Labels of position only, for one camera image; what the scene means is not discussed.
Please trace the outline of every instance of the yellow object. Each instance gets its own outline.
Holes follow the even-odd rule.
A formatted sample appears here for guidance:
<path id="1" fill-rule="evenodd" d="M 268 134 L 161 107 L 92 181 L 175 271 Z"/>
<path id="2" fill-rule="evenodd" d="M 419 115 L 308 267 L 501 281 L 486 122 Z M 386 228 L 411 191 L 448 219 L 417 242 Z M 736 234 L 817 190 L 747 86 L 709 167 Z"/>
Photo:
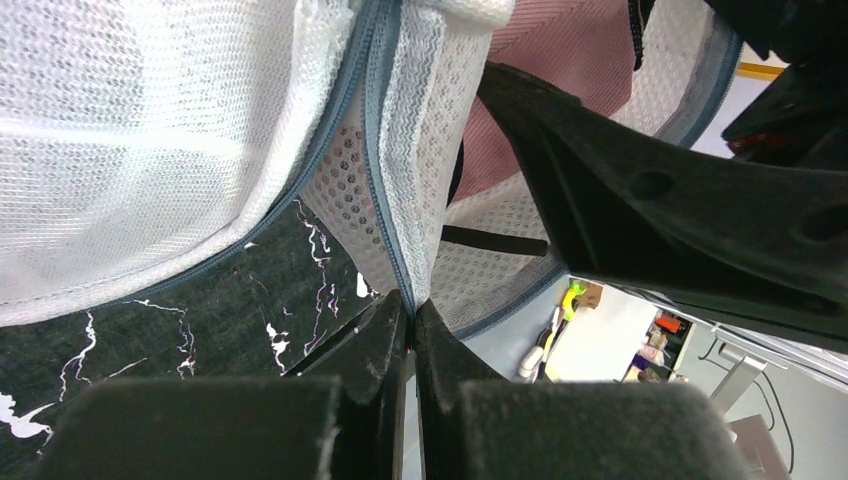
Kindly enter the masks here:
<path id="1" fill-rule="evenodd" d="M 570 322 L 574 318 L 574 309 L 571 307 L 574 299 L 586 293 L 586 287 L 578 281 L 571 282 L 568 290 L 565 292 L 565 297 L 562 298 L 562 319 Z"/>
<path id="2" fill-rule="evenodd" d="M 548 361 L 548 355 L 551 354 L 551 346 L 553 346 L 553 344 L 554 344 L 554 337 L 556 337 L 556 332 L 551 332 L 551 334 L 548 335 L 548 339 L 545 340 L 545 349 L 542 350 L 542 361 L 543 362 Z"/>
<path id="3" fill-rule="evenodd" d="M 755 63 L 742 62 L 736 69 L 736 74 L 742 77 L 756 78 L 757 80 L 774 81 L 775 78 L 783 73 L 780 67 L 772 67 L 771 65 L 757 65 Z"/>

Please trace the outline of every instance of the mesh panel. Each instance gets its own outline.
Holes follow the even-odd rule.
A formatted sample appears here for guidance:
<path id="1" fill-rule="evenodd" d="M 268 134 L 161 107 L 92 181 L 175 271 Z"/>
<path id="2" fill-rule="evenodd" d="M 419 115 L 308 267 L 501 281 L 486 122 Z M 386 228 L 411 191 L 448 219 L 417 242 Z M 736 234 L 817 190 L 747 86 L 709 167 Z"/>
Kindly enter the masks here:
<path id="1" fill-rule="evenodd" d="M 545 226 L 522 175 L 516 175 L 487 193 L 484 201 L 468 199 L 472 202 L 457 205 L 459 208 L 452 205 L 448 223 L 547 240 Z M 475 311 L 475 315 L 460 316 L 456 314 L 459 310 L 466 304 L 498 295 L 505 284 L 536 260 L 536 257 L 489 252 L 443 242 L 433 269 L 433 302 L 444 315 L 448 328 L 467 327 L 489 312 Z"/>
<path id="2" fill-rule="evenodd" d="M 385 293 L 397 288 L 397 279 L 371 200 L 358 113 L 358 103 L 351 105 L 301 198 L 350 252 L 354 265 L 368 284 Z"/>
<path id="3" fill-rule="evenodd" d="M 495 31 L 489 61 L 535 75 L 610 115 L 630 97 L 633 42 L 626 2 L 519 0 L 509 24 Z M 519 172 L 500 127 L 479 99 L 465 127 L 460 200 Z"/>
<path id="4" fill-rule="evenodd" d="M 0 325 L 121 297 L 246 234 L 321 113 L 344 3 L 0 3 Z"/>
<path id="5" fill-rule="evenodd" d="M 611 118 L 654 135 L 680 106 L 712 10 L 702 0 L 657 0 L 643 36 L 645 57 L 633 75 L 630 101 Z"/>
<path id="6" fill-rule="evenodd" d="M 489 38 L 488 29 L 434 9 L 405 4 L 402 10 L 379 161 L 390 218 L 419 304 L 430 296 L 456 152 Z"/>

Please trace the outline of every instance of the black marble surface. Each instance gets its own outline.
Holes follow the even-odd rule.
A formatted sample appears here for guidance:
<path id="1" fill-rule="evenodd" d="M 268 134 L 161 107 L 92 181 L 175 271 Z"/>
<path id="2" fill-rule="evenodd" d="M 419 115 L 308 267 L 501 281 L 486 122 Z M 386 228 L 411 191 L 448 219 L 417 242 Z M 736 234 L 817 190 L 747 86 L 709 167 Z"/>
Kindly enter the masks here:
<path id="1" fill-rule="evenodd" d="M 371 303 L 356 287 L 350 258 L 295 202 L 255 246 L 167 292 L 0 329 L 0 479 L 31 472 L 89 384 L 281 375 Z"/>

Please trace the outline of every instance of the hole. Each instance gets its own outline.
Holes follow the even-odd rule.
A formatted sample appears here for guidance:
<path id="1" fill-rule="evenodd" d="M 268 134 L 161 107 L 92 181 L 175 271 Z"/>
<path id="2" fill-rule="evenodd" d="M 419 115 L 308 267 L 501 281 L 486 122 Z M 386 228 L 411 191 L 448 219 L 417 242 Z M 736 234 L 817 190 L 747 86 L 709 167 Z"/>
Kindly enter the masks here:
<path id="1" fill-rule="evenodd" d="M 672 188 L 674 180 L 660 172 L 642 172 L 630 182 L 630 194 L 636 200 L 656 200 Z"/>
<path id="2" fill-rule="evenodd" d="M 807 217 L 801 232 L 814 242 L 828 242 L 848 233 L 848 205 L 833 205 Z"/>

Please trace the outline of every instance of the gray fabric trim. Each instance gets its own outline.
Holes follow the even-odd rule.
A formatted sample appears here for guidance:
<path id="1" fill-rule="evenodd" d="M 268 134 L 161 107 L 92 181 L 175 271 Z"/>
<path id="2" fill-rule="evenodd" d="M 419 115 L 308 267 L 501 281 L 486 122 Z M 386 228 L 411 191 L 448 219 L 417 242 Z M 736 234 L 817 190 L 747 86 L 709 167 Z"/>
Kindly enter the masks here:
<path id="1" fill-rule="evenodd" d="M 715 117 L 730 88 L 742 52 L 742 39 L 713 15 L 701 46 L 702 61 L 689 79 L 686 95 L 655 137 L 691 148 Z"/>
<path id="2" fill-rule="evenodd" d="M 380 226 L 386 251 L 392 262 L 401 298 L 406 305 L 407 313 L 410 314 L 410 317 L 414 317 L 412 280 L 406 266 L 407 263 L 403 259 L 398 232 L 392 220 L 392 211 L 386 196 L 379 155 L 383 103 L 392 75 L 394 52 L 400 34 L 400 14 L 400 0 L 382 2 L 365 72 L 362 102 L 363 150 L 371 179 L 371 199 L 377 212 L 377 223 Z"/>
<path id="3" fill-rule="evenodd" d="M 457 338 L 473 338 L 523 308 L 567 273 L 565 264 L 553 255 L 533 260 L 491 296 L 467 299 L 445 316 L 445 324 Z"/>

